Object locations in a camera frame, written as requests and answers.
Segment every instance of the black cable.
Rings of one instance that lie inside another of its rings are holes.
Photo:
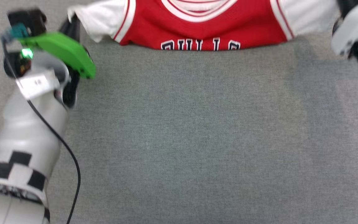
[[[4,55],[5,55],[5,59],[7,60],[7,66],[10,70],[10,72],[13,74],[14,78],[17,80],[17,74],[16,71],[12,68],[12,62],[10,61],[10,57],[8,56],[8,52],[7,52],[7,48],[6,48],[6,41],[2,40],[2,47],[4,49]],[[76,190],[76,194],[74,196],[74,200],[73,200],[73,204],[71,206],[71,211],[70,214],[68,216],[67,219],[67,224],[70,224],[71,221],[71,217],[73,215],[74,212],[74,208],[76,206],[77,203],[77,198],[78,198],[78,194],[80,192],[80,186],[81,186],[81,171],[80,171],[80,166],[78,165],[78,161],[77,158],[75,157],[73,151],[71,150],[71,148],[68,146],[68,144],[65,142],[65,140],[59,135],[59,133],[56,132],[56,130],[45,120],[45,118],[39,113],[39,111],[37,110],[37,108],[35,108],[35,106],[33,105],[33,103],[30,100],[27,100],[27,103],[30,105],[31,109],[33,109],[34,113],[41,119],[42,122],[44,122],[44,124],[48,127],[48,129],[56,136],[56,138],[59,139],[59,141],[61,141],[61,143],[65,146],[65,148],[67,149],[67,151],[70,153],[71,157],[74,160],[74,163],[76,165],[76,169],[77,169],[77,176],[78,176],[78,181],[77,181],[77,190]]]

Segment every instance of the clothing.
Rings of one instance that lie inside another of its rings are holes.
[[[109,35],[163,50],[218,51],[279,44],[329,29],[336,0],[109,0],[68,9],[96,42]]]

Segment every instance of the black lettering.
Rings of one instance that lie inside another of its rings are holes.
[[[175,42],[173,40],[162,42],[161,50],[175,50]]]
[[[186,47],[188,51],[191,51],[191,47],[193,45],[193,40],[192,39],[186,39]]]
[[[220,43],[220,37],[216,37],[213,39],[213,50],[219,51],[219,43]]]
[[[229,50],[239,50],[241,47],[240,42],[230,40],[229,41]]]
[[[179,51],[183,51],[183,45],[185,44],[185,40],[178,40],[178,47],[179,47]]]
[[[196,40],[197,42],[197,51],[201,51],[203,48],[203,40]]]

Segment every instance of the gray fabric surface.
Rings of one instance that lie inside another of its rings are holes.
[[[37,5],[55,30],[86,2],[0,0],[0,32],[9,9]],[[83,178],[72,223],[358,224],[358,66],[329,34],[219,53],[82,40],[98,73],[65,136]],[[15,88],[1,59],[0,128]],[[52,223],[75,186],[63,149]]]

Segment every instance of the jersey armhole trim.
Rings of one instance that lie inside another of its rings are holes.
[[[287,37],[287,40],[293,39],[294,33],[291,30],[291,27],[288,24],[287,19],[285,18],[284,12],[282,10],[281,6],[281,0],[270,0],[270,6],[272,8],[272,11],[277,19],[277,22],[280,24],[282,31],[284,32],[285,36]]]
[[[114,36],[114,40],[120,43],[122,39],[125,37],[129,28],[132,25],[133,18],[135,17],[135,9],[136,9],[136,0],[127,0],[125,10],[125,17],[121,24],[120,29],[117,31],[117,34]]]

